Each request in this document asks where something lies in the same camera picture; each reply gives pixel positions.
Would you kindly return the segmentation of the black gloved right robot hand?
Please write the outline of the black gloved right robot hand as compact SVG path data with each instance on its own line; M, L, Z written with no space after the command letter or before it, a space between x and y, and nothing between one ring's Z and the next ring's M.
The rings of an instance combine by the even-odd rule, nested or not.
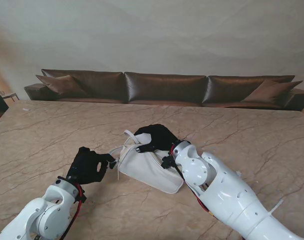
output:
M141 127L134 135L144 133L151 135L151 141L148 144L139 146L136 149L139 153L153 152L155 150L170 151L172 146L179 142L179 139L162 124L151 124Z

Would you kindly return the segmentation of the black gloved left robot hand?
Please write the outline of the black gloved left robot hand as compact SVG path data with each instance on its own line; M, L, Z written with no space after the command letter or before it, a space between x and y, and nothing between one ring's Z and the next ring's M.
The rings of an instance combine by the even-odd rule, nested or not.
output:
M115 158L108 154L98 154L87 147L80 147L66 178L80 185L101 182L108 168L116 165Z

